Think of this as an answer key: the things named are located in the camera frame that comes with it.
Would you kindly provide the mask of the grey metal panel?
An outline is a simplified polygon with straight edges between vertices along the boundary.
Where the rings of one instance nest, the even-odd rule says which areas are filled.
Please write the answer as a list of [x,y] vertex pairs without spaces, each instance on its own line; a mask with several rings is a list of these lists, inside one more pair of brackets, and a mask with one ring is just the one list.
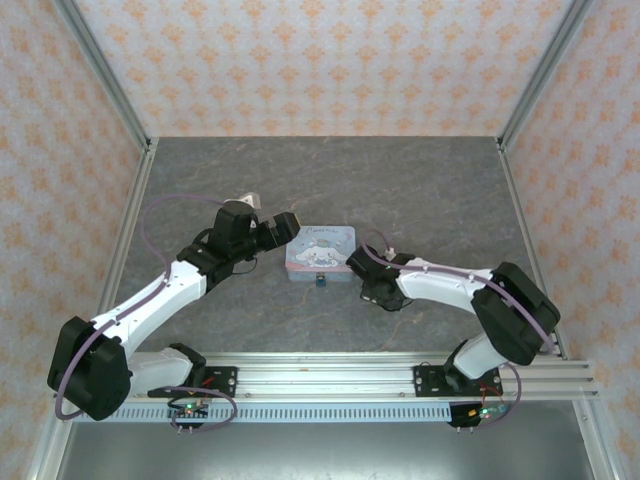
[[444,424],[73,427],[56,480],[594,480],[572,429]]

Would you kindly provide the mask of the aluminium table side rail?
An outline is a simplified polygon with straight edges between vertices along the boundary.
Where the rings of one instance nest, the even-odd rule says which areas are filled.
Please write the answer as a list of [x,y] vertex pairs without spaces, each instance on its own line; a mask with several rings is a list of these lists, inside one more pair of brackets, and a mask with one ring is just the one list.
[[[138,165],[133,175],[125,207],[119,220],[116,241],[112,248],[106,276],[102,282],[96,314],[105,313],[114,306],[121,281],[126,256],[139,215],[144,190],[148,181],[159,138],[152,137],[141,149]],[[60,421],[54,412],[55,396],[48,399],[47,414],[41,423],[42,431],[25,480],[55,480],[60,469],[68,441],[71,421]]]
[[[535,251],[532,229],[526,219],[523,202],[520,199],[513,170],[509,164],[507,147],[501,137],[496,138],[496,145],[535,281],[545,294],[550,295],[550,287],[547,285],[546,276]],[[554,335],[561,353],[562,363],[567,364],[570,361],[580,363],[590,374],[586,386],[581,387],[575,397],[571,399],[575,423],[579,429],[587,457],[587,472],[592,475],[593,480],[626,480],[618,455],[613,450],[613,438],[604,404],[605,389],[595,378],[595,366],[591,361],[577,360],[574,357],[570,350],[567,334],[561,326],[556,328]]]

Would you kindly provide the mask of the aluminium mounting rail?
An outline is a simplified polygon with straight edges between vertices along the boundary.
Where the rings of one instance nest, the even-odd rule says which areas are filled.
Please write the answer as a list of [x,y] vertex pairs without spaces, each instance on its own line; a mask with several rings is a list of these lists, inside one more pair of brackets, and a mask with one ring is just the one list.
[[442,366],[439,352],[207,353],[204,359],[207,366],[237,367],[234,397],[253,402],[571,400],[590,376],[580,363],[539,357],[529,366],[497,368],[502,395],[429,398],[415,395],[413,367]]

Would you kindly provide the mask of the blue cartoon tin box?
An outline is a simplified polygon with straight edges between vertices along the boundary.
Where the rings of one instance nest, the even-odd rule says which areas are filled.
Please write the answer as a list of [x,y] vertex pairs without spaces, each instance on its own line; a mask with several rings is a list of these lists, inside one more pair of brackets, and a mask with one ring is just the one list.
[[350,282],[354,273],[346,265],[355,251],[352,226],[302,226],[286,245],[285,269],[293,282],[313,282],[318,272],[327,283]]

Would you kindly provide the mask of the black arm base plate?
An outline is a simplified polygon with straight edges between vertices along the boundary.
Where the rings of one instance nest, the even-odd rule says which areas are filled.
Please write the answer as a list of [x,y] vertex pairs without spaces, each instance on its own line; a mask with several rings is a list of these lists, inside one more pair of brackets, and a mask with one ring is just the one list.
[[454,367],[419,364],[413,367],[417,397],[479,397],[503,394],[499,370],[494,368],[478,379],[469,379]]
[[200,374],[189,378],[183,383],[189,387],[187,391],[158,388],[147,392],[150,398],[209,398],[211,394],[197,392],[194,387],[222,392],[230,397],[235,396],[238,383],[238,368],[231,366],[205,366]]

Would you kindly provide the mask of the aluminium corner post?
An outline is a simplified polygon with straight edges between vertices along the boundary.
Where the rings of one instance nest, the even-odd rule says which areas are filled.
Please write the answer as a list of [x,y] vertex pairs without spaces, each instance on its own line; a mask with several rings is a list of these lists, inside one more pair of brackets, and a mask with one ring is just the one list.
[[593,2],[594,0],[571,0],[568,10],[537,63],[502,133],[496,138],[501,152],[508,149],[524,125]]
[[80,50],[94,71],[107,96],[116,108],[126,130],[141,148],[148,148],[151,137],[146,133],[109,60],[92,32],[77,0],[52,0],[76,39]]

